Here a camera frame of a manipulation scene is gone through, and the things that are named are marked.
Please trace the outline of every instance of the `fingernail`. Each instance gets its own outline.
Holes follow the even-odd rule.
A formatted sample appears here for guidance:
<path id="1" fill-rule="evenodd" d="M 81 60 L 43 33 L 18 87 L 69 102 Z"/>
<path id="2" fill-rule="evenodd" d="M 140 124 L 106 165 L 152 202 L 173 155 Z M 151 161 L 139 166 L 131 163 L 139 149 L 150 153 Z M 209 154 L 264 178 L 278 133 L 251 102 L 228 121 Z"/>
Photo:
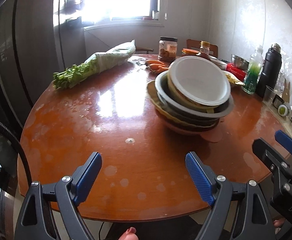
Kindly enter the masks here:
<path id="1" fill-rule="evenodd" d="M 126 231 L 126 234 L 129 234 L 131 232 L 132 228 L 128 228 Z"/>

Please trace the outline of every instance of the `window sill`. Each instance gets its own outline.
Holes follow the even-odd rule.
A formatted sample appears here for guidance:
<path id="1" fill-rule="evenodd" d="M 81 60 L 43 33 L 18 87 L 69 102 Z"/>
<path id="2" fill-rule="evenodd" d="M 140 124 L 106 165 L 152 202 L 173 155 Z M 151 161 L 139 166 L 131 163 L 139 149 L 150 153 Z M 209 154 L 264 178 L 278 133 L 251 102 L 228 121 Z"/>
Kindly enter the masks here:
<path id="1" fill-rule="evenodd" d="M 93 29 L 98 29 L 98 28 L 126 26 L 126 25 L 146 25 L 146 26 L 158 26 L 158 27 L 164 26 L 157 20 L 116 20 L 116 21 L 109 21 L 109 22 L 99 22 L 99 23 L 96 23 L 95 25 L 84 27 L 84 30 L 88 31 L 88 30 L 93 30 Z"/>

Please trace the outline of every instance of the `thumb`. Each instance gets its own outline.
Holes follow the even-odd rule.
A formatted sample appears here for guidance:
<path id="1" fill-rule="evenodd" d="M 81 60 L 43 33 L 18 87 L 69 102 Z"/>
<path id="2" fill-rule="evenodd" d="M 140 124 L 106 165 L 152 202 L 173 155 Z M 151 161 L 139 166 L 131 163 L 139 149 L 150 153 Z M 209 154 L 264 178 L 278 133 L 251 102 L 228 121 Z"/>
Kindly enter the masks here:
<path id="1" fill-rule="evenodd" d="M 118 240 L 138 240 L 138 237 L 135 235 L 136 229 L 131 227 L 124 232 Z"/>

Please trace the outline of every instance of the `stack of bowls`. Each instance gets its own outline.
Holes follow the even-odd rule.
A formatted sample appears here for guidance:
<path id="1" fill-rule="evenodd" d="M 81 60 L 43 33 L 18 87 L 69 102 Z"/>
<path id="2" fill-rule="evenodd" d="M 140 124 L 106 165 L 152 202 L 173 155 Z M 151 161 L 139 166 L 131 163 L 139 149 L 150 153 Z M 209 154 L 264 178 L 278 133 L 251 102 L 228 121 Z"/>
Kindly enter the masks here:
<path id="1" fill-rule="evenodd" d="M 175 60 L 169 71 L 148 84 L 147 90 L 161 121 L 181 134 L 211 130 L 234 108 L 227 77 L 200 57 Z"/>

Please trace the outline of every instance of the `plastic wrapped celery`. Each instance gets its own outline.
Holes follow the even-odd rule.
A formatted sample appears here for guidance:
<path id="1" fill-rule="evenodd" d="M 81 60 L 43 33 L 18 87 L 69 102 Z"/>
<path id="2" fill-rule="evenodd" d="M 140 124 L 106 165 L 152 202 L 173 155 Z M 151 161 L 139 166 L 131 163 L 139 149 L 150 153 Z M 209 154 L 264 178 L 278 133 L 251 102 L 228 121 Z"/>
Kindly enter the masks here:
<path id="1" fill-rule="evenodd" d="M 64 72 L 54 73 L 55 88 L 72 88 L 84 81 L 87 77 L 121 65 L 135 54 L 135 41 L 120 44 L 107 52 L 97 52 L 91 55 L 84 63 L 73 65 Z"/>

